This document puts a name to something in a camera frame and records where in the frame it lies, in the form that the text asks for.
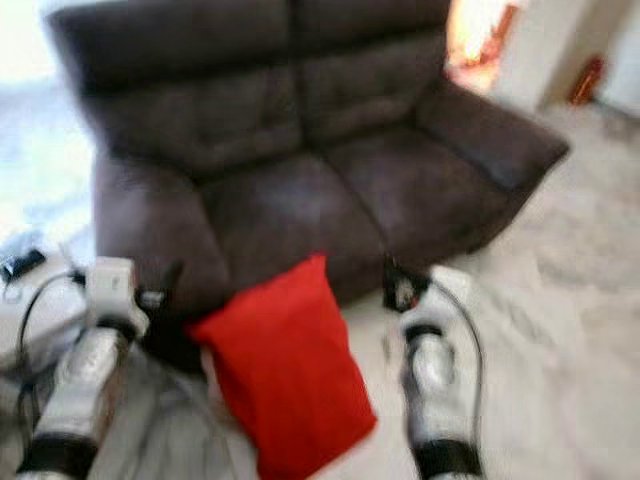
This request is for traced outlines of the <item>red pillow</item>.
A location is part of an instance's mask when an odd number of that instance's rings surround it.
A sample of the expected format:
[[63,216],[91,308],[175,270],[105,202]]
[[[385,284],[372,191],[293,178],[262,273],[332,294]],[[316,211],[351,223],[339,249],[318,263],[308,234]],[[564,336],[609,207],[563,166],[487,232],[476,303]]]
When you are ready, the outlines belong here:
[[186,333],[210,353],[259,480],[308,480],[378,425],[323,253],[234,294]]

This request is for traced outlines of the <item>two-seat grey-brown fabric sofa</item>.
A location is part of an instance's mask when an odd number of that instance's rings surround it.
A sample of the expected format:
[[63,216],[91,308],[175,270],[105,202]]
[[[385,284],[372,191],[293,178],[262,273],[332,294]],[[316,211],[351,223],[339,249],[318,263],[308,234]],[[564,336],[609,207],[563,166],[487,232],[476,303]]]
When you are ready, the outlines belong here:
[[451,0],[97,0],[46,15],[96,251],[180,269],[177,326],[307,256],[340,298],[479,250],[570,142],[445,73]]

